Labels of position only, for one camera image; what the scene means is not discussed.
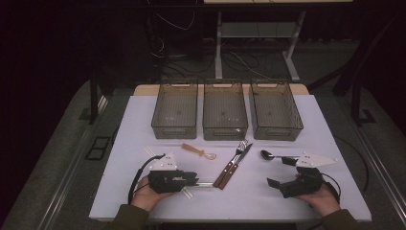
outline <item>gray translucent bin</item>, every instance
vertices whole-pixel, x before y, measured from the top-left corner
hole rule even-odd
[[[295,141],[304,128],[287,80],[252,80],[250,108],[257,140]]]
[[[161,80],[151,126],[156,139],[196,138],[197,79]]]
[[[205,80],[203,135],[206,141],[245,138],[248,122],[241,80]]]

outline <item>sleeve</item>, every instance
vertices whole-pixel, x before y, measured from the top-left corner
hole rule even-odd
[[[144,209],[123,204],[117,216],[108,223],[103,230],[142,230],[149,217],[149,212]]]
[[[326,230],[364,230],[359,222],[346,209],[337,211],[322,218]]]

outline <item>utensil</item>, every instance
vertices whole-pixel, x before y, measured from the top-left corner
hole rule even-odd
[[[288,157],[288,158],[299,158],[300,157],[300,156],[276,156],[267,150],[261,150],[260,155],[265,160],[273,160],[274,158],[283,158],[283,157]]]
[[[218,176],[217,180],[214,182],[213,187],[224,189],[227,185],[228,181],[230,180],[231,176],[233,176],[234,172],[236,171],[238,165],[241,163],[242,159],[250,150],[253,144],[248,145],[248,140],[242,140],[237,149],[236,155],[231,159],[231,161],[226,165],[224,170]]]
[[[185,144],[185,143],[182,144],[182,149],[197,153],[197,154],[199,154],[199,156],[204,156],[204,157],[206,157],[206,159],[209,159],[209,160],[214,160],[217,157],[217,155],[215,153],[205,153],[204,150],[199,150],[199,149],[197,149],[191,145]]]

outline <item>spoon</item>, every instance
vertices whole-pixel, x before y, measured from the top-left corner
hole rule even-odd
[[[182,149],[197,153],[197,154],[199,154],[199,156],[204,156],[204,157],[206,157],[206,159],[209,159],[209,160],[214,160],[217,157],[217,155],[214,153],[205,153],[204,150],[199,150],[199,149],[197,149],[193,146],[190,146],[188,144],[185,144],[185,143],[182,144]]]
[[[274,158],[283,158],[283,157],[288,157],[288,158],[298,158],[298,157],[300,157],[300,156],[276,156],[276,155],[272,154],[271,152],[269,152],[267,150],[261,150],[260,155],[265,160],[273,160]]]

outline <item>hand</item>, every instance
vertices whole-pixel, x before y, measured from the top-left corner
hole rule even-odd
[[[144,176],[138,183],[137,191],[131,200],[131,205],[142,208],[150,212],[162,199],[172,196],[174,193],[157,194],[153,191],[148,184],[148,177]]]
[[[340,205],[327,185],[323,184],[319,191],[309,195],[298,195],[297,199],[310,204],[322,217],[341,210]]]

